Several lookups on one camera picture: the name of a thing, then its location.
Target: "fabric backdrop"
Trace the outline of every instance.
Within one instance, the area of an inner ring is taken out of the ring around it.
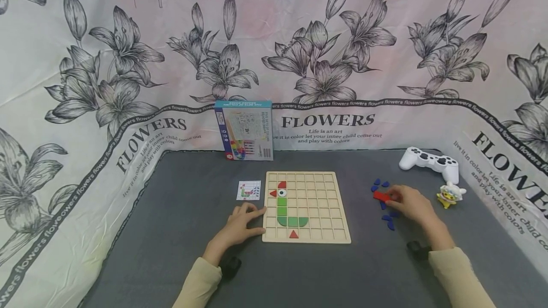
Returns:
[[[76,307],[217,99],[272,100],[276,150],[454,157],[548,278],[545,1],[0,0],[0,307]]]

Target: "gray tabletop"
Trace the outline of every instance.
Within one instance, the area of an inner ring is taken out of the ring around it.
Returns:
[[[273,162],[224,160],[223,153],[167,153],[104,262],[83,308],[170,308],[208,241],[226,222],[238,181],[267,171],[335,171],[352,243],[263,243],[230,250],[242,260],[234,279],[221,282],[209,308],[450,307],[428,262],[415,261],[406,243],[420,229],[405,218],[392,232],[372,198],[376,178],[404,183],[435,197],[443,178],[425,168],[404,172],[403,150],[277,152]],[[480,282],[498,308],[545,307],[544,279],[469,190],[444,210],[434,203]],[[264,195],[257,205],[262,206]],[[262,220],[255,222],[262,226]]]

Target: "left hand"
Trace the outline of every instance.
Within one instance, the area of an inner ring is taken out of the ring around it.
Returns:
[[[266,207],[258,210],[254,204],[249,202],[234,207],[225,227],[209,242],[202,258],[214,266],[218,266],[221,257],[229,247],[243,243],[249,237],[262,235],[265,232],[264,228],[248,229],[247,225],[265,212]]]

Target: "beige sleeve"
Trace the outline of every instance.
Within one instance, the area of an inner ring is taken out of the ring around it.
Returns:
[[[495,307],[460,248],[431,251],[429,261],[453,308]]]
[[[218,266],[201,257],[196,259],[173,308],[204,308],[217,290],[222,275]]]

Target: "white game controller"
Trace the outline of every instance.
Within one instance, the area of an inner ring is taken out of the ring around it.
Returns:
[[[401,158],[400,168],[409,170],[415,165],[429,167],[441,173],[446,182],[459,183],[459,163],[451,157],[425,153],[418,147],[411,146]]]

